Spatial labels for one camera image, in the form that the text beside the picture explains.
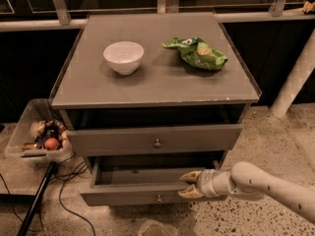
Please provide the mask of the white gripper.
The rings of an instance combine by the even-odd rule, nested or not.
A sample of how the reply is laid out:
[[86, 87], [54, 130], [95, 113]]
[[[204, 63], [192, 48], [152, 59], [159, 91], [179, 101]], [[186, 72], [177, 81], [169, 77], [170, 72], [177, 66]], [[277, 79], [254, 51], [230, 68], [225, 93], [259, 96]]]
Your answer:
[[230, 172], [215, 169], [194, 170], [183, 174], [181, 181], [196, 183], [184, 190], [178, 191], [178, 195], [184, 199], [216, 198], [231, 193]]

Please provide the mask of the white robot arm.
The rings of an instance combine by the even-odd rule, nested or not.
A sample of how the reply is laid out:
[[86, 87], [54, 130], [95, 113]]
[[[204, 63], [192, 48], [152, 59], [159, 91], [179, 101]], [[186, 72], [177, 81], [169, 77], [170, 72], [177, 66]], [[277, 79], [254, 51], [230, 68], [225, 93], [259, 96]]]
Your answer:
[[237, 162], [229, 171], [194, 170], [180, 177], [188, 187], [184, 199], [219, 196], [254, 197], [264, 194], [301, 217], [315, 223], [315, 191], [268, 174], [249, 162]]

